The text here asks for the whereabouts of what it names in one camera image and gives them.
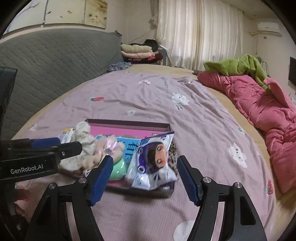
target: pink comforter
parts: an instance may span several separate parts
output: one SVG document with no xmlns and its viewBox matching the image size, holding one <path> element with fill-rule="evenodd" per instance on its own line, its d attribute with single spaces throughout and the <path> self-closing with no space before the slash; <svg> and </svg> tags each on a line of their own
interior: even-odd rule
<svg viewBox="0 0 296 241">
<path fill-rule="evenodd" d="M 249 123 L 263 131 L 272 166 L 283 193 L 296 187 L 296 108 L 274 79 L 265 79 L 274 96 L 251 77 L 202 72 L 198 80 L 224 92 Z"/>
</svg>

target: bolt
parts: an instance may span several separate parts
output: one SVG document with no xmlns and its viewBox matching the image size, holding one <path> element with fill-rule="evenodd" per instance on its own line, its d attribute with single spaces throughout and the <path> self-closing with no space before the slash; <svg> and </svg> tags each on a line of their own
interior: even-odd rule
<svg viewBox="0 0 296 241">
<path fill-rule="evenodd" d="M 237 188 L 242 188 L 242 184 L 239 183 L 239 182 L 235 183 L 234 185 L 235 185 Z"/>
<path fill-rule="evenodd" d="M 83 184 L 83 183 L 86 183 L 87 179 L 85 177 L 82 177 L 78 181 L 79 181 L 79 183 Z"/>
<path fill-rule="evenodd" d="M 212 179 L 210 179 L 209 177 L 204 177 L 203 181 L 205 183 L 210 183 L 212 181 Z"/>
<path fill-rule="evenodd" d="M 56 183 L 51 183 L 51 184 L 49 184 L 48 187 L 49 187 L 50 189 L 54 189 L 54 188 L 56 187 L 56 185 L 57 185 Z"/>
</svg>

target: headboard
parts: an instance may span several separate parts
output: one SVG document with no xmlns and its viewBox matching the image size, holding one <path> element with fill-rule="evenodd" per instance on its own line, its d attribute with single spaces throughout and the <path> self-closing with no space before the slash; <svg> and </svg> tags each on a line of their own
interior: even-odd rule
<svg viewBox="0 0 296 241">
<path fill-rule="evenodd" d="M 123 61 L 121 35 L 88 29 L 49 29 L 0 44 L 0 66 L 17 68 L 1 139 L 11 139 L 39 110 Z"/>
</svg>

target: white plush toy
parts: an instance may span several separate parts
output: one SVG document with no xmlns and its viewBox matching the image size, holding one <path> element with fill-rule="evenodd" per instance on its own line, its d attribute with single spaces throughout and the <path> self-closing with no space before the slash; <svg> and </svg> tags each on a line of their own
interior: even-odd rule
<svg viewBox="0 0 296 241">
<path fill-rule="evenodd" d="M 86 156 L 94 154 L 96 139 L 90 134 L 90 125 L 85 122 L 79 122 L 76 125 L 71 142 L 79 141 L 82 144 L 82 152 L 78 156 L 72 156 L 61 160 L 60 166 L 68 171 L 77 171 L 82 167 L 82 161 Z"/>
<path fill-rule="evenodd" d="M 172 97 L 172 101 L 176 104 L 182 104 L 182 105 L 189 105 L 188 102 L 189 100 L 187 100 L 187 98 L 184 95 L 180 95 L 180 94 L 175 94 L 173 93 L 173 97 Z"/>
<path fill-rule="evenodd" d="M 233 159 L 237 161 L 243 168 L 247 168 L 248 165 L 246 164 L 246 154 L 244 154 L 237 144 L 233 144 L 233 146 L 229 147 L 229 153 L 232 155 Z"/>
</svg>

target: beige plush toy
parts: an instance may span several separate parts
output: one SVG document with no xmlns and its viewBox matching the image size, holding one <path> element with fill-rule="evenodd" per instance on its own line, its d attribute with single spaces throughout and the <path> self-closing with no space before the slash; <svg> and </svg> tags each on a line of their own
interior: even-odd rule
<svg viewBox="0 0 296 241">
<path fill-rule="evenodd" d="M 118 142 L 115 136 L 101 137 L 96 142 L 94 155 L 84 159 L 82 167 L 88 170 L 93 169 L 101 163 L 106 154 L 113 158 L 115 164 L 122 158 L 124 149 L 124 143 Z"/>
</svg>

